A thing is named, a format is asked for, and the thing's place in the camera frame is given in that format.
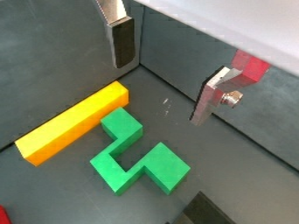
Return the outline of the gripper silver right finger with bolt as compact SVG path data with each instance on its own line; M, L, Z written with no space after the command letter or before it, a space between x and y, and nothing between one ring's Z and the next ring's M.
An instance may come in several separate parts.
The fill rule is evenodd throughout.
M234 107L240 103L244 94L236 88L225 90L222 86L222 84L229 83L240 75L241 71L238 69L230 69L224 66L206 80L192 114L193 124L202 125L221 104Z

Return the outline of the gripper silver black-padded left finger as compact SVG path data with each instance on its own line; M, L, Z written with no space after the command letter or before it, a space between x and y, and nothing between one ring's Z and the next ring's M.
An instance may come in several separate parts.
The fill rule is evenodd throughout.
M107 27L107 39L115 68L125 67L137 56L135 20L127 15L123 0L94 0Z

